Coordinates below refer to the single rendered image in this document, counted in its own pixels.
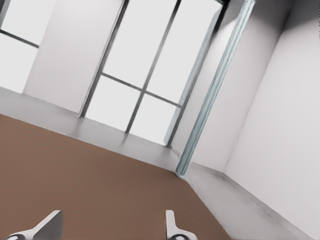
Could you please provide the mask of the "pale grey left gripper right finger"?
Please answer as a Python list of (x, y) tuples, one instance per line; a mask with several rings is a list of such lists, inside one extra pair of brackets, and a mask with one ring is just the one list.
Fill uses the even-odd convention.
[(194, 233), (177, 227), (173, 210), (165, 211), (165, 224), (166, 240), (197, 240)]

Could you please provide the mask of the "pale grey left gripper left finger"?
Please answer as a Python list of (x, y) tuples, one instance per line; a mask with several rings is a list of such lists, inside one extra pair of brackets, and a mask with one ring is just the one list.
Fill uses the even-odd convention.
[(63, 234), (63, 211), (54, 210), (35, 227), (10, 234), (5, 240), (60, 240)]

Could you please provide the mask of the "large grey-framed window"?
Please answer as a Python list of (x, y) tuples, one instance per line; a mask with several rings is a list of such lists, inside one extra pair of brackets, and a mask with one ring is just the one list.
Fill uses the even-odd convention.
[(122, 0), (80, 115), (168, 147), (228, 0)]

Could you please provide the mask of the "small grey-framed window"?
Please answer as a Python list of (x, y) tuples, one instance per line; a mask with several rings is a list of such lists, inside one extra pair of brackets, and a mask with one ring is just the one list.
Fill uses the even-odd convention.
[(39, 48), (57, 0), (4, 0), (0, 33)]

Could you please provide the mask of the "silver frame post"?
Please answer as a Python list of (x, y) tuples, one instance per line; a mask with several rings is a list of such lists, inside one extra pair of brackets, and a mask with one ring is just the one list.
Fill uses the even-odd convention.
[(188, 166), (191, 162), (192, 156), (200, 139), (200, 136), (204, 130), (205, 124), (209, 117), (212, 106), (218, 96), (222, 82), (226, 76), (234, 53), (237, 49), (238, 43), (248, 22), (248, 19), (252, 13), (256, 0), (243, 0), (243, 4), (239, 11), (239, 15), (236, 19), (235, 25), (232, 29), (223, 55), (217, 66), (214, 77), (209, 85), (207, 94), (203, 100), (202, 106), (199, 110), (191, 133), (188, 137), (184, 150), (179, 158), (175, 174), (178, 178), (185, 180)]

